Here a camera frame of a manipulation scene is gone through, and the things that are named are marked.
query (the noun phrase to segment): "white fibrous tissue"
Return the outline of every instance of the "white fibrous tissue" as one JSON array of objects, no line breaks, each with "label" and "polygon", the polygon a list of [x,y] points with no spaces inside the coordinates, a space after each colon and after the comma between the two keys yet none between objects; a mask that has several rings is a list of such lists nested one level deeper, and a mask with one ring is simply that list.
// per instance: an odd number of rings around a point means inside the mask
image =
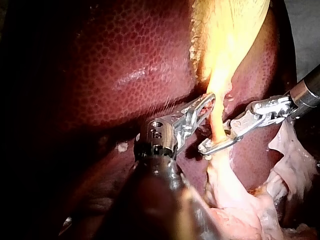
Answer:
[{"label": "white fibrous tissue", "polygon": [[[282,229],[275,207],[284,198],[286,209],[294,209],[303,201],[317,174],[315,159],[302,147],[289,120],[282,123],[269,148],[282,153],[283,158],[254,195],[246,191],[230,167],[232,147],[213,155],[205,194],[212,217],[228,239],[301,239],[305,233],[312,233],[316,239],[315,232],[305,224],[299,229]],[[290,214],[286,210],[284,217]]]},{"label": "white fibrous tissue", "polygon": [[286,195],[284,221],[289,219],[305,193],[312,187],[312,179],[318,174],[315,159],[297,139],[294,123],[286,120],[269,143],[269,148],[279,151],[283,158],[273,167],[266,181],[267,192],[278,202]]}]

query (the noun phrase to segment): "screw hole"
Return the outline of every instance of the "screw hole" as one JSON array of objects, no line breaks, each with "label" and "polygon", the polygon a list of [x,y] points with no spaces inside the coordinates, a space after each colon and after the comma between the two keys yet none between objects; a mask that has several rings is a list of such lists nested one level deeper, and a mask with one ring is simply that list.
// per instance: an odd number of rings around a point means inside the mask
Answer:
[{"label": "screw hole", "polygon": [[152,127],[154,127],[154,128],[160,128],[160,127],[163,126],[163,124],[162,124],[161,122],[159,122],[159,121],[153,121],[153,122],[151,123],[151,125],[152,125]]}]

